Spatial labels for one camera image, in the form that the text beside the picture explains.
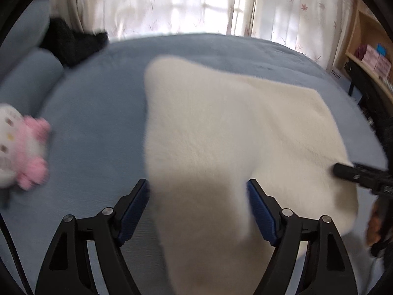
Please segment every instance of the curtain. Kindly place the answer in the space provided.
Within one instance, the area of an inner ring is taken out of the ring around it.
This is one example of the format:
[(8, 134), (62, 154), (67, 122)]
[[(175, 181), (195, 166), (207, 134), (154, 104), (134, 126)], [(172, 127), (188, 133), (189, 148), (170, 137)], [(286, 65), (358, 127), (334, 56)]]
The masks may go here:
[(352, 0), (51, 0), (80, 31), (111, 40), (211, 32), (263, 38), (331, 68), (349, 32)]

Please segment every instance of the silver screw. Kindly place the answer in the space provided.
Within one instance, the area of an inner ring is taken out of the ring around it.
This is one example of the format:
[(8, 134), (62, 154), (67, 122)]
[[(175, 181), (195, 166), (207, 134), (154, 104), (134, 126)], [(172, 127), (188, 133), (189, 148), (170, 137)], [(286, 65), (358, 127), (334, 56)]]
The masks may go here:
[(283, 208), (282, 209), (282, 214), (284, 215), (284, 216), (287, 216), (287, 217), (290, 217), (290, 216), (292, 216), (294, 213), (292, 212), (292, 210), (290, 210), (290, 209), (288, 209), (288, 208)]
[(68, 215), (63, 217), (63, 221), (66, 222), (66, 223), (71, 222), (72, 219), (73, 219), (73, 216), (71, 214), (68, 214)]
[(110, 215), (113, 213), (113, 209), (111, 207), (106, 207), (102, 210), (102, 214), (104, 215)]
[(332, 221), (332, 218), (330, 217), (330, 216), (328, 216), (328, 215), (324, 215), (324, 216), (322, 216), (322, 220), (325, 222), (325, 223), (330, 223), (331, 221)]

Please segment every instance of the wooden bookshelf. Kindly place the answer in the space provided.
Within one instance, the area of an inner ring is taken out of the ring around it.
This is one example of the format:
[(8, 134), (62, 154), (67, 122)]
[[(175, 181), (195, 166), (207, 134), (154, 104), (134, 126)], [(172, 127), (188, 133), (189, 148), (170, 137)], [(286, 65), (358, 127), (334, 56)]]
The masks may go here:
[[(374, 71), (355, 56), (355, 52), (359, 46), (369, 44), (373, 48), (377, 48), (378, 43), (386, 48), (386, 58), (392, 62), (393, 43), (384, 28), (375, 18), (358, 9), (352, 35), (345, 55), (359, 65), (376, 83), (384, 106), (386, 106), (393, 116), (393, 93), (390, 92), (387, 86), (379, 79), (379, 76)], [(389, 82), (393, 84), (393, 74), (390, 74)]]

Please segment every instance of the plush toy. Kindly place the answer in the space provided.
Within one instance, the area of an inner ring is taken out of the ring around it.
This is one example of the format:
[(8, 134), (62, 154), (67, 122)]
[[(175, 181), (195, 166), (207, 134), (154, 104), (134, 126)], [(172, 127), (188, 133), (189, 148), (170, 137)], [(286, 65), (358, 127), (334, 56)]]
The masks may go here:
[(0, 188), (17, 181), (29, 190), (45, 181), (48, 168), (43, 157), (49, 130), (43, 118), (22, 117), (11, 105), (0, 104)]

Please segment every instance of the blue bedspread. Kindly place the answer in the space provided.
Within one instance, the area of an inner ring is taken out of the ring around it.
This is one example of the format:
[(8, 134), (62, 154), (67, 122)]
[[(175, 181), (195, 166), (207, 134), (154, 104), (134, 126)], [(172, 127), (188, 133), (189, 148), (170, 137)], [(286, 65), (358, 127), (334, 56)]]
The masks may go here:
[[(30, 192), (13, 193), (10, 208), (1, 210), (33, 286), (46, 249), (65, 214), (77, 218), (93, 216), (104, 207), (113, 206), (145, 176), (143, 73), (150, 60), (161, 54), (314, 88), (330, 108), (350, 159), (375, 167), (386, 164), (382, 148), (356, 104), (317, 64), (282, 45), (215, 34), (110, 44), (68, 70), (44, 105), (41, 116), (53, 129), (48, 182)], [(359, 189), (359, 217), (353, 233), (346, 238), (360, 286), (370, 264), (362, 238), (372, 201), (368, 192)], [(149, 207), (122, 251), (143, 295), (173, 294)], [(106, 294), (94, 252), (91, 254), (98, 289)], [(16, 276), (2, 237), (0, 256)], [(294, 283), (290, 287), (294, 294)]]

